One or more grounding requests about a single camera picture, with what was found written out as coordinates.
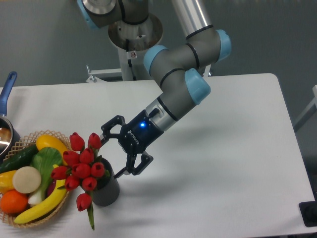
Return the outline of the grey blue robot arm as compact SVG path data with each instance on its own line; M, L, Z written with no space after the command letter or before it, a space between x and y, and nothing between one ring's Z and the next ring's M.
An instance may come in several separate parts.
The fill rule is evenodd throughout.
M149 12L146 0L79 0L77 4L90 27L108 27L121 56L123 79L153 79L162 91L129 123L115 116L102 126L102 143L116 138L127 155L116 177L138 175L153 161L146 148L211 92L199 70L230 55L230 38L213 27L199 0L172 2L186 37L186 43L173 50L159 44L162 24Z

